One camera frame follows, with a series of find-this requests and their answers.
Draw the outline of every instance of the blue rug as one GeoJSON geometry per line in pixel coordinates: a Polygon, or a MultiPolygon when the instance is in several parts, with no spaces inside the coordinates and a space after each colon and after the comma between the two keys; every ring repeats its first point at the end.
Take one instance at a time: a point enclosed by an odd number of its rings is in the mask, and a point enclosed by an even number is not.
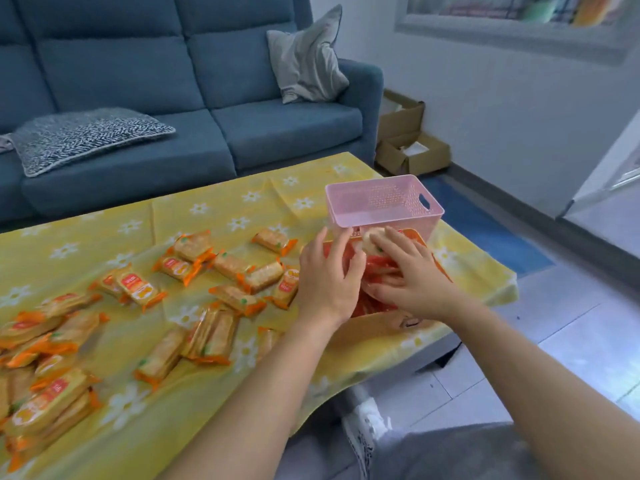
{"type": "Polygon", "coordinates": [[[444,207],[444,222],[515,271],[518,277],[554,265],[551,259],[476,206],[442,177],[422,177],[420,181],[444,207]]]}

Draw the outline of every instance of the pink plastic basket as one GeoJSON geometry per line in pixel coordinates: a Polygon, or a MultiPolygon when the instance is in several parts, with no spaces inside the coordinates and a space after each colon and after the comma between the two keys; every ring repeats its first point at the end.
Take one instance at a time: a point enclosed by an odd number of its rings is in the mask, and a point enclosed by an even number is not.
{"type": "Polygon", "coordinates": [[[326,206],[333,226],[353,227],[354,234],[372,226],[416,229],[426,242],[444,209],[414,175],[330,184],[326,206]]]}

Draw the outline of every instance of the sofa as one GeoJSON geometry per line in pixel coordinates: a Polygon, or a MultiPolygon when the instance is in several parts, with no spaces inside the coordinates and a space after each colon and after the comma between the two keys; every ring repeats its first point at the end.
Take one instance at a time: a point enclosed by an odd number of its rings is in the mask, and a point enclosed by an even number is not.
{"type": "Polygon", "coordinates": [[[282,103],[267,30],[309,0],[0,0],[0,134],[44,114],[125,107],[176,128],[38,177],[0,154],[0,223],[54,219],[351,152],[372,165],[383,78],[340,59],[336,102],[282,103]]]}

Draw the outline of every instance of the yellow tablecloth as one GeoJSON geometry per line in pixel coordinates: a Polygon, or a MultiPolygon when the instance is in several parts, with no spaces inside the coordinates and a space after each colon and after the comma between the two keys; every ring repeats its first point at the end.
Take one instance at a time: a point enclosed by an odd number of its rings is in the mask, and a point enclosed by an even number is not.
{"type": "MultiPolygon", "coordinates": [[[[197,367],[181,361],[150,394],[136,382],[136,364],[172,322],[188,326],[197,307],[212,301],[207,290],[224,283],[209,271],[187,288],[150,269],[181,233],[210,228],[216,250],[224,248],[253,264],[274,254],[251,244],[270,227],[308,242],[326,223],[324,186],[379,178],[348,153],[73,217],[0,235],[0,317],[68,291],[84,290],[100,273],[133,262],[135,269],[169,293],[145,315],[105,297],[95,307],[111,316],[96,340],[83,348],[84,366],[104,381],[104,406],[23,468],[7,474],[0,452],[0,479],[151,479],[196,434],[255,365],[258,325],[288,329],[297,316],[268,306],[254,321],[242,319],[229,367],[197,367]]],[[[517,298],[515,274],[444,222],[430,245],[453,281],[491,305],[517,298]]],[[[298,260],[301,245],[284,259],[298,260]]],[[[370,337],[350,346],[330,346],[309,387],[300,424],[341,390],[403,361],[451,331],[441,324],[413,332],[370,337]]]]}

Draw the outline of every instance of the pillow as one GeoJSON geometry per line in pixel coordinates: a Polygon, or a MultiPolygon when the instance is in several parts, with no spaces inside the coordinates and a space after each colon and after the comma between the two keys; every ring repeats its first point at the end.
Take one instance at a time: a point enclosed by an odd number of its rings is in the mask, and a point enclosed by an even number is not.
{"type": "Polygon", "coordinates": [[[301,32],[267,31],[271,67],[283,104],[299,100],[335,101],[349,87],[333,50],[341,18],[342,5],[336,5],[301,32]]]}
{"type": "Polygon", "coordinates": [[[62,112],[23,124],[11,135],[27,177],[96,153],[175,133],[175,128],[121,107],[62,112]]]}

